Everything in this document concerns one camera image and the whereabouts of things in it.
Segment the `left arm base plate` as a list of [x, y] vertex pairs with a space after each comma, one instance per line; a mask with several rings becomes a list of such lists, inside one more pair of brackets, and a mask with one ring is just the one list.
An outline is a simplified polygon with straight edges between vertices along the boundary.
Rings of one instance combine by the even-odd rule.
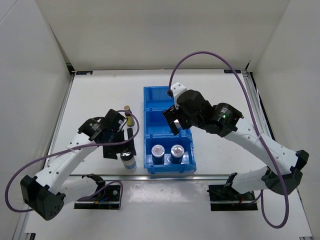
[[123, 197], [123, 184], [119, 180], [105, 184], [106, 187], [94, 197], [76, 201], [75, 210], [120, 210]]

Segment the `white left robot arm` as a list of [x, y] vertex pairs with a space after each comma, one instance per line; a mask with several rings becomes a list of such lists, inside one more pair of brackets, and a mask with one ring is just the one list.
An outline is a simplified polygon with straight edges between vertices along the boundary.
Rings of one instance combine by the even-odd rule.
[[126, 120], [124, 113], [124, 110], [110, 109], [100, 120], [86, 120], [66, 149], [57, 153], [47, 167], [33, 177], [26, 175], [20, 181], [24, 202], [49, 221], [68, 203], [103, 198], [106, 183], [98, 175], [87, 174], [71, 183], [66, 180], [98, 147], [118, 147], [127, 143], [117, 136]]

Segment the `sauce jar white lid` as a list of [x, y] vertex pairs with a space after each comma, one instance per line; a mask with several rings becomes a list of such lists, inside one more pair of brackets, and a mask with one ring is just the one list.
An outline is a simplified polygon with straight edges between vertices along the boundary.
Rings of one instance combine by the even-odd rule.
[[163, 165], [165, 161], [165, 148], [156, 144], [151, 148], [152, 162], [154, 165]]
[[183, 156], [185, 153], [185, 149], [180, 144], [175, 144], [171, 147], [170, 154], [171, 154], [171, 163], [172, 164], [181, 164], [183, 160]]

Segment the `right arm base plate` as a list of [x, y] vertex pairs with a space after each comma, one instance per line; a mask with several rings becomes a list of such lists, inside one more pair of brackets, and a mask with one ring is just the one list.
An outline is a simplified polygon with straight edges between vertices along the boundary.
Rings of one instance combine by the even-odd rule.
[[257, 211], [256, 196], [253, 191], [247, 193], [234, 193], [225, 188], [223, 184], [208, 186], [210, 210], [212, 212], [230, 211]]

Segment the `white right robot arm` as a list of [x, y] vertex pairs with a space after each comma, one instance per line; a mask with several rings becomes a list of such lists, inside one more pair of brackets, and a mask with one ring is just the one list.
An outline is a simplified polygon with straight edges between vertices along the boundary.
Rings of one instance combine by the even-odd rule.
[[211, 105], [199, 91], [178, 85], [172, 95], [174, 104], [162, 114], [174, 135], [197, 127], [241, 146], [265, 163], [255, 171], [231, 174], [224, 186], [227, 198], [236, 200], [249, 191], [264, 189], [284, 196], [299, 186], [309, 158], [306, 151], [290, 150], [264, 133], [256, 133], [239, 110], [227, 103]]

